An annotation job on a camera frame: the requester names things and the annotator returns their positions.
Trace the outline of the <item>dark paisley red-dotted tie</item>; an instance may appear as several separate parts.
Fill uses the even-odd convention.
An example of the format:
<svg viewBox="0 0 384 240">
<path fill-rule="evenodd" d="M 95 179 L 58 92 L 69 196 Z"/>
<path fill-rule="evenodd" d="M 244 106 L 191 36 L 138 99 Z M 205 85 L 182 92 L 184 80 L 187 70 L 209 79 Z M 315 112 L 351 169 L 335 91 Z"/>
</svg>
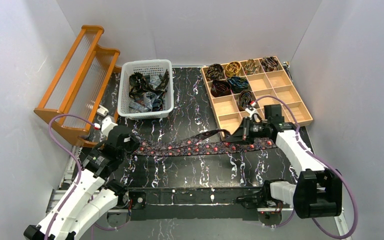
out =
<svg viewBox="0 0 384 240">
<path fill-rule="evenodd" d="M 272 139 L 267 137 L 257 137 L 252 140 L 251 143 L 246 144 L 232 143 L 225 140 L 218 142 L 207 141 L 208 138 L 220 132 L 228 133 L 225 129 L 208 130 L 173 142 L 148 141 L 143 139 L 132 154 L 134 156 L 151 157 L 185 157 L 246 153 L 275 149 L 278 147 Z"/>
</svg>

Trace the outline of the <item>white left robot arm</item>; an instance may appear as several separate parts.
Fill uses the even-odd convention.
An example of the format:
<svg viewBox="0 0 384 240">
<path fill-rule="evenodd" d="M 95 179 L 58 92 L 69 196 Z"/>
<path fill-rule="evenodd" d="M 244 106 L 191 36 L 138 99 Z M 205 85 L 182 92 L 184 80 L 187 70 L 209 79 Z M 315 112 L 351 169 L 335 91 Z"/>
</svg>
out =
<svg viewBox="0 0 384 240">
<path fill-rule="evenodd" d="M 115 125 L 89 152 L 74 183 L 50 213 L 25 229 L 25 239 L 78 240 L 108 210 L 127 203 L 128 188 L 108 178 L 139 145 L 129 128 Z"/>
</svg>

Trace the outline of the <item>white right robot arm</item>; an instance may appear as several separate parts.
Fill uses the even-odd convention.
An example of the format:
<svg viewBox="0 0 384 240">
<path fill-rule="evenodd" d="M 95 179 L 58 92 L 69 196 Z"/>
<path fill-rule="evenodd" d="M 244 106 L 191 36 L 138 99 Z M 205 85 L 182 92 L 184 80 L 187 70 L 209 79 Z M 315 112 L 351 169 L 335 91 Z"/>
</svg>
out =
<svg viewBox="0 0 384 240">
<path fill-rule="evenodd" d="M 280 104 L 264 106 L 264 119 L 257 112 L 244 117 L 236 131 L 225 137 L 230 146 L 279 148 L 298 174 L 296 184 L 266 180 L 257 197 L 282 202 L 294 208 L 301 219 L 336 217 L 342 211 L 342 181 L 327 166 L 311 156 L 297 127 L 286 122 Z"/>
</svg>

